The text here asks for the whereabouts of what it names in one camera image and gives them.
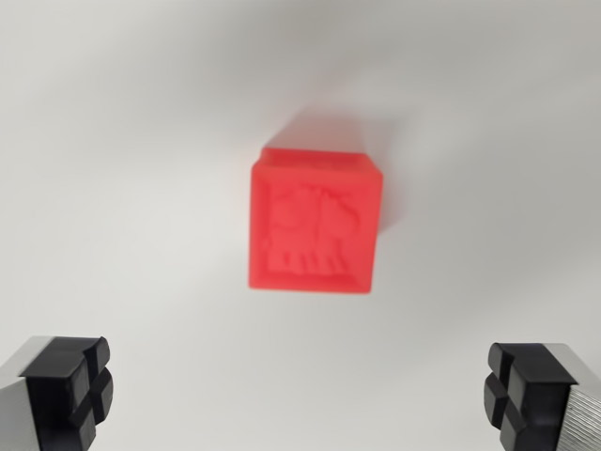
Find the black-padded silver gripper right finger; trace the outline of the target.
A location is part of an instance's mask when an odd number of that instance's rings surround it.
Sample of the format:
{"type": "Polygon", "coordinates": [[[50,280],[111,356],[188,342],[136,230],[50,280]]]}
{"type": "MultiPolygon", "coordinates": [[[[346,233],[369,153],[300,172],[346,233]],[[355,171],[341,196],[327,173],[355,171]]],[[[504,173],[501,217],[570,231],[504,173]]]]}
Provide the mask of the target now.
{"type": "Polygon", "coordinates": [[[600,378],[560,343],[494,343],[484,406],[508,451],[600,449],[600,378]]]}

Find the black-padded silver gripper left finger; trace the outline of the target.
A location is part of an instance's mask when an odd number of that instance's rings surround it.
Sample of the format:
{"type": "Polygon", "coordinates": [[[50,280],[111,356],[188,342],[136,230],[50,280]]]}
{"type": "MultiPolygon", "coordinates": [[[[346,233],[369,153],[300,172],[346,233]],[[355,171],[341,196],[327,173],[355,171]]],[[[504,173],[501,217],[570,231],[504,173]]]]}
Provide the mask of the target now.
{"type": "Polygon", "coordinates": [[[32,336],[1,365],[1,448],[83,451],[112,406],[104,337],[32,336]]]}

